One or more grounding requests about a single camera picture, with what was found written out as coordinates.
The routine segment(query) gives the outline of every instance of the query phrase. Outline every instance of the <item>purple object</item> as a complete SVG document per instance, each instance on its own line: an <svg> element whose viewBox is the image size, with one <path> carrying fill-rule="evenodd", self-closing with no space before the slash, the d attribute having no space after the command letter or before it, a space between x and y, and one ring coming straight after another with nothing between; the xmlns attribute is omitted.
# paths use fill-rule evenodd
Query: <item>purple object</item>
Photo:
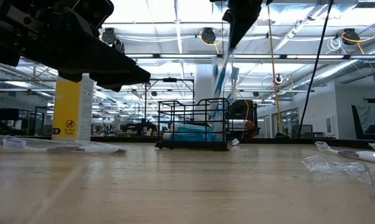
<svg viewBox="0 0 375 224"><path fill-rule="evenodd" d="M124 154L126 154L126 150L125 149L118 149L117 151L115 151L113 153L117 154L117 155L124 155Z"/></svg>
<svg viewBox="0 0 375 224"><path fill-rule="evenodd" d="M350 150L342 150L342 151L338 151L338 155L340 156L353 156L353 157L359 157L359 155L354 152L354 151L350 151Z"/></svg>

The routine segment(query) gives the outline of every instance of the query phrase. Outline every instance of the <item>security camera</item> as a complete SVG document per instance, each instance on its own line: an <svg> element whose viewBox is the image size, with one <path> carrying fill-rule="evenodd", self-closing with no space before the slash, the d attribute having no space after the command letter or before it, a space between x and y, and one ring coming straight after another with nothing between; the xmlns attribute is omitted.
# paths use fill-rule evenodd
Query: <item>security camera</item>
<svg viewBox="0 0 375 224"><path fill-rule="evenodd" d="M278 74L276 78L274 79L275 84L280 85L282 83L282 76Z"/></svg>

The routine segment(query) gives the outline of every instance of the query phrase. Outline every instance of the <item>metal frame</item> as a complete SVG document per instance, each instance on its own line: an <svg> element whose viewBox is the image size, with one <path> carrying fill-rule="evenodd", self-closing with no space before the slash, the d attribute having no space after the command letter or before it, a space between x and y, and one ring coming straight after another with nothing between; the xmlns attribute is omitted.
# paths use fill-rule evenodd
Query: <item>metal frame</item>
<svg viewBox="0 0 375 224"><path fill-rule="evenodd" d="M185 84L185 86L191 91L193 92L193 98L192 98L192 101L193 101L193 104L195 102L195 82L194 80L192 79L180 79L180 78L176 78L174 79L175 82L174 83L177 83L177 82L182 82L183 84ZM157 84L158 82L165 82L166 81L166 78L152 78L150 79L150 81L154 81L154 83L151 84L151 86L147 86L147 83L144 84L144 119L147 119L147 92L150 90L150 91L172 91L172 90L151 90L151 88ZM188 85L187 85L187 82L192 82L193 83L193 88L191 89Z"/></svg>
<svg viewBox="0 0 375 224"><path fill-rule="evenodd" d="M217 107L217 109L210 109L210 105L212 103L219 103L221 106ZM170 107L170 110L162 110L161 106L167 106ZM226 137L226 130L229 129L229 122L228 122L228 116L227 116L227 109L229 107L229 102L226 98L213 98L213 99L202 99L197 104L182 104L177 100L171 100L171 101L160 101L159 102L159 111L158 111L158 132L157 132L157 144L155 145L159 149L162 149L163 147L166 148L189 148L189 149L212 149L216 151L227 151L230 149L230 142L227 141ZM211 120L208 121L208 115L211 112L219 111L223 117L221 120ZM169 115L170 121L161 121L161 115ZM204 121L200 120L186 120L186 115L190 114L191 116L196 115L203 115L205 117ZM183 116L183 121L176 121L176 116ZM164 140L162 139L162 135L165 133L170 133L168 131L161 131L160 130L160 124L161 123L168 123L174 128L172 128L172 139L171 140ZM200 131L176 131L175 130L175 123L182 123L182 124L195 124L205 127L204 132ZM210 123L222 123L222 131L213 132L208 131L206 127L209 126ZM204 141L176 141L175 140L175 134L204 134ZM222 140L221 141L209 141L208 135L209 134L222 134Z"/></svg>

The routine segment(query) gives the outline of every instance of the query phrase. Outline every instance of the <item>black cable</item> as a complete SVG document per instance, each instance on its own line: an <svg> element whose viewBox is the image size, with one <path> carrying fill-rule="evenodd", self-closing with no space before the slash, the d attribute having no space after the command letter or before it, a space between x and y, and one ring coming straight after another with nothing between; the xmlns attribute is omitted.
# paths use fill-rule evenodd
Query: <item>black cable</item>
<svg viewBox="0 0 375 224"><path fill-rule="evenodd" d="M325 31L326 31L326 26L328 24L328 18L330 16L330 12L331 12L331 8L332 8L333 3L334 3L334 0L330 0L330 6L328 7L328 11L327 11L325 22L324 22L323 34L322 34L322 37L321 37L321 40L320 40L320 45L318 46L318 52L317 52L316 62L314 63L313 75L312 75L312 78L310 79L309 88L307 90L306 101L305 101L305 108L303 109L302 118L300 119L298 139L300 139L300 132L302 131L303 119L305 118L307 104L309 102L310 90L312 89L312 84L313 84L314 76L316 75L317 65L318 65L318 59L320 58L320 54L321 54L321 51L322 51L323 41L324 41L324 36L325 36Z"/></svg>
<svg viewBox="0 0 375 224"><path fill-rule="evenodd" d="M220 11L223 12L223 3L220 5ZM225 42L223 41L224 39L223 36L223 18L222 18L222 55L225 53Z"/></svg>

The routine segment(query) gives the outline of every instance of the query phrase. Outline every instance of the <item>yellow cable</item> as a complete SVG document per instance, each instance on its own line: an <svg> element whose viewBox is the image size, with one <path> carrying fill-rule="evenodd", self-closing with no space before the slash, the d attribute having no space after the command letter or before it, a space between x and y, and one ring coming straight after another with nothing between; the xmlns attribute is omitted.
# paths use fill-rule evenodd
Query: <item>yellow cable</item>
<svg viewBox="0 0 375 224"><path fill-rule="evenodd" d="M218 46L215 44L216 52L219 54Z"/></svg>
<svg viewBox="0 0 375 224"><path fill-rule="evenodd" d="M365 39L365 40L351 40L351 39L346 38L346 37L345 37L345 34L346 34L346 32L344 32L344 33L342 34L342 38L344 38L345 40L348 40L348 41L350 41L350 42L354 42L354 43L362 43L362 42L365 42L365 41L369 41L369 40L371 40L371 39L373 39L373 38L375 37L375 34L374 34L372 37L370 37L370 38L368 38L368 39Z"/></svg>
<svg viewBox="0 0 375 224"><path fill-rule="evenodd" d="M275 103L277 105L277 118L278 118L278 122L279 122L279 132L282 132L279 96L277 94L277 86L275 84L275 68L274 68L274 51L273 51L273 39L272 39L272 24L271 24L271 19L270 19L270 6L269 5L267 6L267 15L269 16L269 35L270 35L270 49L271 49L271 55L272 55L273 87L274 87Z"/></svg>
<svg viewBox="0 0 375 224"><path fill-rule="evenodd" d="M357 46L359 47L361 53L362 53L363 55L365 55L365 53L364 53L364 51L363 51L363 48L361 47L360 43L357 43ZM371 63L369 63L369 62L368 62L368 64L369 64L369 66L371 66L371 68L373 69L373 72L375 73L375 68L373 67L373 65L371 65Z"/></svg>
<svg viewBox="0 0 375 224"><path fill-rule="evenodd" d="M249 114L249 103L244 99L243 96L241 96L241 98L245 101L245 103L247 104L247 115L245 116L245 121L244 121L244 127L243 127L243 136L242 138L244 138L244 132L245 132L245 124L246 122L248 121L248 114Z"/></svg>
<svg viewBox="0 0 375 224"><path fill-rule="evenodd" d="M207 44L207 43L205 43L204 40L202 40L202 31L200 32L200 40L201 40L204 44L206 44L206 45L213 45L213 46L215 46L216 52L219 53L219 50L218 50L218 46L217 46L217 45L220 44L220 42L222 42L221 40L220 40L219 42L217 42L217 43L214 43L214 44Z"/></svg>

